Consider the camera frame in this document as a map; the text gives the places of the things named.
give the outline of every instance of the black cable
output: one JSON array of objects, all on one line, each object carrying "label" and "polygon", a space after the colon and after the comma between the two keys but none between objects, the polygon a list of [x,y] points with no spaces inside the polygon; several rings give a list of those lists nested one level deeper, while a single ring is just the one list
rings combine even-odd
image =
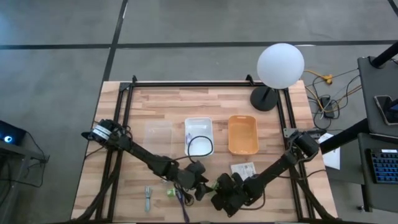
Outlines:
[{"label": "black cable", "polygon": [[[349,85],[350,85],[353,81],[355,81],[355,79],[357,79],[358,77],[359,77],[359,75],[355,76],[355,77],[354,77],[353,79],[351,79],[351,80],[349,81],[349,83],[347,84],[347,87],[346,87],[346,94],[345,94],[346,103],[345,103],[344,106],[340,107],[339,103],[338,103],[336,100],[330,99],[330,104],[331,104],[332,108],[334,108],[334,106],[333,106],[334,103],[337,105],[337,113],[338,113],[338,114],[337,114],[337,117],[335,117],[335,118],[329,118],[329,119],[328,119],[328,120],[329,120],[329,123],[326,125],[326,127],[320,127],[320,126],[315,122],[317,115],[319,114],[319,112],[321,112],[321,109],[318,108],[318,110],[317,110],[316,113],[311,112],[312,114],[314,114],[314,116],[313,116],[313,118],[312,118],[312,121],[313,121],[313,124],[315,125],[316,128],[322,129],[322,130],[327,130],[327,131],[332,131],[332,130],[328,130],[328,128],[331,126],[331,120],[332,120],[332,119],[338,119],[338,118],[340,117],[340,110],[342,110],[342,109],[344,109],[345,107],[348,106],[348,97],[349,97],[349,96],[348,96],[348,88],[349,88]],[[311,86],[313,87],[313,89],[314,89],[314,91],[315,91],[315,95],[317,96],[318,99],[320,99],[320,98],[322,98],[322,97],[324,97],[324,96],[330,98],[330,97],[331,97],[330,95],[318,96],[318,92],[317,92],[317,89],[315,88],[315,84],[314,84],[314,83],[315,83],[315,80],[316,80],[317,78],[319,78],[319,77],[314,78],[314,81],[313,81],[312,84],[311,84]]]},{"label": "black cable", "polygon": [[315,95],[317,96],[317,98],[319,99],[319,96],[318,96],[318,91],[317,91],[317,89],[315,88],[315,81],[317,80],[317,79],[319,79],[320,77],[316,77],[316,78],[314,78],[313,80],[312,80],[312,88],[313,88],[313,90],[315,91]]},{"label": "black cable", "polygon": [[32,168],[32,167],[34,167],[34,166],[37,166],[37,165],[41,165],[41,164],[42,164],[41,162],[37,162],[37,163],[32,164],[32,165],[30,165],[29,167],[27,167],[27,172],[26,172],[24,178],[26,178],[26,177],[29,175],[29,173],[30,173],[30,168]]},{"label": "black cable", "polygon": [[174,183],[174,187],[179,190],[183,195],[184,195],[184,204],[186,206],[191,206],[193,205],[193,202],[195,199],[191,194],[189,194],[181,185]]},{"label": "black cable", "polygon": [[[197,138],[205,138],[205,139],[209,140],[210,145],[211,145],[211,150],[210,150],[210,152],[208,152],[208,153],[206,153],[206,154],[204,154],[204,155],[197,155],[197,156],[191,156],[191,155],[189,154],[189,149],[190,149],[191,143],[193,142],[193,140],[195,140],[195,139],[197,139]],[[213,141],[211,141],[211,139],[210,139],[209,137],[207,137],[207,136],[195,136],[195,137],[192,138],[191,141],[189,141],[189,143],[188,143],[188,149],[187,149],[188,158],[189,158],[189,160],[191,160],[192,163],[195,163],[195,161],[192,160],[192,157],[205,157],[205,156],[210,155],[210,154],[213,152],[213,150],[214,150]]]},{"label": "black cable", "polygon": [[255,211],[261,209],[266,204],[266,190],[262,191],[262,204],[257,208],[240,208],[239,210]]},{"label": "black cable", "polygon": [[37,149],[40,150],[40,152],[41,152],[42,155],[43,155],[43,160],[45,160],[44,152],[43,152],[43,150],[40,148],[40,146],[36,143],[36,141],[35,141],[35,139],[33,138],[32,134],[31,134],[30,132],[28,132],[28,131],[26,131],[26,133],[30,136],[30,138],[32,139],[32,141],[33,141],[33,143],[35,144],[35,146],[37,147]]},{"label": "black cable", "polygon": [[[350,71],[343,72],[343,73],[341,73],[341,74],[338,74],[338,75],[334,76],[333,78],[337,78],[337,77],[339,77],[339,76],[342,76],[342,75],[348,74],[348,73],[350,73],[350,72],[353,72],[353,71],[355,71],[355,70],[358,70],[358,69],[357,69],[357,68],[355,68],[355,69],[352,69],[352,70],[350,70]],[[324,80],[322,80],[322,81],[319,81],[319,82],[316,82],[316,83],[314,83],[314,85],[316,85],[316,84],[318,84],[318,83],[321,83],[321,82],[324,82]]]},{"label": "black cable", "polygon": [[306,177],[300,177],[300,178],[285,177],[285,176],[281,176],[281,175],[274,175],[274,176],[279,177],[279,178],[285,178],[285,179],[305,180],[305,179],[309,178],[311,175],[316,174],[318,172],[322,172],[322,171],[326,171],[326,169],[320,169],[320,170],[314,171],[314,172],[310,173],[309,175],[307,175]]},{"label": "black cable", "polygon": [[92,152],[91,152],[91,153],[89,153],[89,154],[87,154],[87,155],[85,156],[85,160],[87,159],[87,157],[91,156],[92,154],[94,154],[94,153],[98,152],[99,150],[101,150],[101,149],[103,149],[103,148],[104,148],[104,146],[103,146],[103,147],[101,147],[101,148],[99,148],[99,149],[96,149],[96,150],[92,151]]},{"label": "black cable", "polygon": [[41,186],[43,185],[43,181],[44,181],[44,170],[45,170],[45,165],[46,165],[46,163],[48,163],[48,160],[46,160],[45,155],[44,155],[44,151],[43,151],[43,150],[40,148],[40,146],[36,143],[36,141],[35,141],[35,139],[33,138],[32,134],[31,134],[30,132],[28,132],[28,131],[26,131],[26,133],[30,136],[30,138],[32,139],[32,141],[33,141],[33,143],[35,144],[35,146],[37,147],[37,149],[42,153],[42,155],[43,155],[43,161],[45,161],[45,162],[41,162],[41,161],[40,161],[39,163],[33,164],[33,165],[31,165],[31,166],[28,167],[28,170],[29,170],[29,168],[32,167],[32,166],[36,166],[36,165],[38,165],[38,164],[43,164],[42,178],[41,178],[40,184],[39,184],[39,185],[35,185],[35,184],[31,184],[31,183],[27,183],[27,182],[23,182],[23,181],[19,181],[19,180],[12,180],[12,179],[0,179],[0,181],[5,181],[5,180],[7,180],[7,181],[10,181],[10,182],[15,182],[15,183],[24,184],[24,185],[29,185],[29,186],[32,186],[32,187],[37,187],[37,188],[39,188],[39,187],[41,187]]}]

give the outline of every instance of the wire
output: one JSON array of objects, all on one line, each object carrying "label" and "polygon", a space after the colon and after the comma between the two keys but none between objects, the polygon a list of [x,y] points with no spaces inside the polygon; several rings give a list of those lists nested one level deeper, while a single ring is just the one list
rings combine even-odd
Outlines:
[{"label": "wire", "polygon": [[[362,86],[361,85],[358,85],[358,86],[356,86],[356,87],[354,87],[352,90],[350,90],[350,91],[348,91],[348,88],[349,88],[349,85],[355,80],[355,79],[357,79],[359,76],[356,76],[356,77],[354,77],[346,86],[344,86],[345,88],[346,88],[346,94],[345,95],[343,95],[341,98],[339,98],[338,100],[330,100],[330,103],[331,103],[331,101],[335,101],[335,102],[337,102],[337,104],[339,104],[340,103],[340,101],[343,99],[343,98],[346,98],[347,99],[347,101],[348,101],[348,96],[350,96],[350,95],[352,95],[352,94],[354,94],[354,93],[356,93],[357,91],[359,91],[360,89],[362,89]],[[314,88],[314,90],[315,90],[315,93],[311,90],[311,89],[309,89],[307,86],[305,87],[314,97],[315,97],[315,99],[313,99],[313,98],[310,98],[311,100],[315,100],[317,103],[318,103],[318,106],[320,107],[320,109],[321,110],[323,110],[324,112],[335,112],[335,111],[338,111],[338,110],[335,110],[335,108],[337,107],[337,104],[333,107],[333,110],[331,110],[331,111],[327,111],[327,110],[324,110],[324,107],[322,106],[322,104],[321,104],[321,102],[320,102],[320,98],[322,97],[318,97],[318,93],[317,93],[317,91],[316,91],[316,88]]]},{"label": "wire", "polygon": [[274,176],[279,177],[279,178],[285,178],[285,179],[305,180],[305,179],[309,178],[311,175],[316,174],[318,172],[322,172],[322,171],[326,171],[326,169],[320,169],[320,170],[314,171],[314,172],[310,173],[309,175],[307,175],[306,177],[300,177],[300,178],[285,177],[285,176],[281,176],[281,175],[274,175]]},{"label": "wire", "polygon": [[[346,75],[346,74],[351,73],[351,72],[353,72],[353,71],[355,71],[355,70],[358,70],[358,69],[355,68],[355,69],[352,69],[352,70],[350,70],[350,71],[343,72],[343,73],[341,73],[341,74],[336,75],[334,78],[337,78],[337,77],[342,76],[342,75]],[[319,81],[319,82],[316,82],[316,83],[313,83],[313,84],[309,84],[309,85],[306,85],[306,87],[308,87],[308,86],[310,86],[310,85],[316,85],[316,84],[321,83],[321,82],[324,82],[324,81]]]},{"label": "wire", "polygon": [[43,150],[42,150],[42,149],[40,148],[40,146],[36,143],[36,141],[35,141],[35,139],[33,138],[32,134],[31,134],[30,132],[28,132],[28,131],[26,131],[26,133],[30,136],[30,138],[32,139],[32,141],[33,141],[33,143],[35,144],[36,148],[37,148],[38,150],[40,150],[40,152],[42,153],[42,155],[43,155],[43,160],[46,161]]},{"label": "wire", "polygon": [[[190,150],[190,147],[191,147],[191,143],[193,142],[193,140],[195,140],[195,139],[197,139],[197,138],[205,138],[205,139],[209,140],[210,145],[211,145],[211,150],[210,150],[210,152],[208,152],[208,153],[206,153],[206,154],[204,154],[204,155],[197,155],[197,156],[191,156],[191,155],[190,155],[189,150]],[[210,139],[209,137],[207,137],[207,136],[195,136],[195,137],[192,138],[191,141],[189,141],[189,143],[188,143],[188,149],[187,149],[188,158],[189,158],[189,160],[191,160],[192,163],[195,163],[195,161],[193,161],[191,157],[204,157],[204,156],[208,156],[208,155],[210,155],[213,151],[214,151],[213,141],[211,141],[211,139]]]},{"label": "wire", "polygon": [[96,150],[92,151],[92,152],[91,152],[91,153],[89,153],[89,154],[87,154],[87,155],[85,156],[85,160],[87,159],[87,157],[91,156],[92,154],[94,154],[94,153],[98,152],[99,150],[101,150],[101,149],[103,149],[103,148],[104,148],[104,146],[103,146],[103,147],[101,147],[101,148],[99,148],[99,149],[96,149]]},{"label": "wire", "polygon": [[189,194],[180,184],[174,183],[174,187],[181,192],[181,194],[184,197],[184,204],[186,206],[191,206],[193,205],[193,202],[195,199],[191,194]]},{"label": "wire", "polygon": [[320,75],[319,73],[314,72],[314,71],[312,71],[312,70],[304,70],[304,72],[308,72],[308,73],[314,74],[314,75],[316,75],[317,77],[324,79],[324,81],[325,81],[327,84],[329,84],[329,85],[332,84],[332,78],[333,78],[333,75],[332,75],[332,74],[330,74],[330,75]]},{"label": "wire", "polygon": [[239,210],[255,211],[261,209],[266,204],[266,190],[262,191],[262,204],[257,208],[240,208]]},{"label": "wire", "polygon": [[[354,87],[352,90],[348,91],[348,88],[349,88],[349,86],[351,85],[351,83],[352,83],[355,79],[357,79],[358,77],[359,77],[359,75],[355,76],[353,79],[351,79],[351,80],[349,81],[349,83],[345,86],[345,88],[346,88],[346,93],[345,93],[345,95],[343,95],[343,96],[342,96],[341,98],[339,98],[338,100],[334,100],[334,99],[332,99],[332,98],[334,98],[334,96],[336,96],[343,88],[342,88],[341,90],[339,90],[339,91],[338,91],[336,94],[334,94],[333,96],[330,96],[330,95],[318,96],[317,89],[315,88],[315,85],[314,85],[315,80],[316,80],[318,77],[316,77],[316,78],[313,80],[313,82],[312,82],[312,83],[313,83],[313,84],[312,84],[312,87],[313,87],[314,91],[312,91],[311,89],[309,89],[307,86],[305,87],[305,88],[312,94],[312,96],[314,97],[314,98],[312,98],[312,97],[309,97],[309,96],[308,96],[307,98],[309,99],[309,101],[310,101],[310,102],[313,102],[313,103],[316,103],[317,106],[318,106],[317,112],[316,112],[316,113],[313,113],[313,112],[312,112],[312,114],[314,114],[312,120],[313,120],[313,123],[314,123],[315,127],[317,127],[318,129],[322,129],[322,130],[331,131],[331,130],[328,130],[328,128],[331,126],[331,120],[332,120],[332,119],[338,119],[338,118],[340,117],[340,110],[342,110],[343,108],[345,108],[345,107],[348,105],[348,97],[349,97],[350,95],[356,93],[356,92],[359,91],[360,89],[362,89],[362,86],[361,86],[361,85],[358,85],[358,86]],[[332,110],[331,110],[331,111],[325,110],[325,107],[326,107],[327,105],[325,105],[325,107],[324,107],[324,106],[322,106],[322,104],[321,104],[321,102],[320,102],[320,98],[322,98],[322,97],[324,97],[324,96],[329,97],[329,99],[330,99],[327,105],[331,104],[331,106],[332,106]],[[340,103],[341,103],[341,101],[342,101],[344,98],[346,98],[346,103],[345,103],[344,106],[340,106]],[[326,112],[326,113],[337,111],[338,114],[337,114],[337,117],[335,117],[335,118],[330,118],[330,119],[329,119],[329,123],[328,123],[325,127],[320,127],[320,126],[317,124],[317,122],[316,122],[316,117],[317,117],[317,115],[319,114],[319,112],[321,112],[321,114],[322,114],[322,111],[323,111],[323,112]]]},{"label": "wire", "polygon": [[42,178],[41,178],[41,180],[40,180],[40,184],[39,184],[39,185],[35,185],[35,184],[31,184],[31,183],[27,183],[27,182],[23,182],[23,181],[19,181],[19,180],[12,180],[12,179],[10,179],[10,178],[8,178],[8,179],[0,179],[0,181],[5,181],[5,180],[7,180],[7,181],[9,181],[9,182],[15,182],[15,183],[19,183],[19,184],[24,184],[24,185],[29,185],[29,186],[32,186],[32,187],[40,188],[40,187],[43,185],[43,181],[44,181],[44,170],[45,170],[45,165],[46,165],[46,163],[48,163],[49,161],[48,161],[48,159],[45,158],[44,151],[43,151],[43,150],[40,148],[40,146],[36,143],[36,141],[35,141],[35,139],[33,138],[32,134],[31,134],[30,132],[28,132],[28,131],[26,131],[26,133],[30,136],[30,138],[32,139],[32,141],[33,141],[33,143],[35,144],[35,146],[37,147],[37,149],[38,149],[38,150],[42,153],[42,155],[43,155],[43,159],[42,159],[42,160],[43,160],[44,162],[40,161],[40,162],[38,162],[38,163],[36,163],[36,164],[33,164],[33,165],[31,165],[31,166],[28,167],[28,173],[29,173],[29,168],[31,168],[32,166],[36,166],[36,165],[38,165],[38,164],[43,164]]},{"label": "wire", "polygon": [[[351,81],[349,81],[349,83],[348,83],[347,86],[346,86],[346,94],[348,94],[348,87],[349,87],[349,84],[351,84],[351,83],[352,83],[355,79],[357,79],[357,78],[359,78],[359,75],[355,76]],[[341,88],[339,91],[337,91],[337,93],[334,94],[330,99],[333,99],[339,92],[343,91],[344,88],[345,88],[345,86],[344,86],[343,88]],[[331,103],[331,100],[325,105],[325,107],[327,107],[330,103]],[[326,111],[325,111],[324,108],[322,108],[322,111],[321,111],[322,117],[323,117],[323,115],[324,115],[324,112],[326,112]]]}]

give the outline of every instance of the clear plastic container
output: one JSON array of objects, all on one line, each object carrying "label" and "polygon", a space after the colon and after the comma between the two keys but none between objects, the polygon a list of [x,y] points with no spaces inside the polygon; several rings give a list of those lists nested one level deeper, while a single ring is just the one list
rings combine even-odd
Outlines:
[{"label": "clear plastic container", "polygon": [[189,154],[191,156],[201,156],[211,152],[214,148],[213,124],[210,118],[187,118],[185,120],[185,154],[188,155],[188,144],[196,136],[206,136],[206,138],[196,138],[192,141]]},{"label": "clear plastic container", "polygon": [[153,154],[171,156],[173,125],[171,121],[148,121],[145,123],[144,149]]}]

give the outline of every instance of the white plastic tray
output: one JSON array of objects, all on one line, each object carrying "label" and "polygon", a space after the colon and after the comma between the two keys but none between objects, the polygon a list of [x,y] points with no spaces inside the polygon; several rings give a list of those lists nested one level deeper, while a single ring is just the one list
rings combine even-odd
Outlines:
[{"label": "white plastic tray", "polygon": [[[185,154],[188,155],[188,144],[196,136],[206,136],[210,138],[214,148],[213,125],[210,118],[187,118],[185,120]],[[201,156],[211,152],[211,144],[208,139],[196,138],[191,143],[189,154],[191,156]]]}]

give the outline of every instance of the gray floor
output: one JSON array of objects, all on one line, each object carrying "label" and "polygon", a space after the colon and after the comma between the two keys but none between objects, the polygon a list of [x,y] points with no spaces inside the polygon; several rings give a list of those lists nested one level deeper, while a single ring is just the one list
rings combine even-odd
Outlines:
[{"label": "gray floor", "polygon": [[[110,44],[122,0],[0,0],[0,45]],[[328,41],[398,39],[398,18],[387,0],[130,0],[119,43]],[[357,68],[356,59],[388,45],[299,47],[305,68],[334,74]],[[256,75],[264,47],[117,49],[110,80],[236,80]],[[51,156],[40,189],[24,187],[13,223],[68,220],[86,149],[108,49],[0,50],[0,119],[29,130]],[[358,71],[317,85],[333,95]],[[314,75],[302,77],[311,84]],[[359,85],[356,80],[352,87]],[[362,93],[349,98],[331,129],[365,117]],[[316,119],[319,125],[324,120]],[[342,171],[328,170],[339,217],[394,223],[395,213],[361,213],[355,142],[344,147]],[[29,174],[38,181],[40,170]]]}]

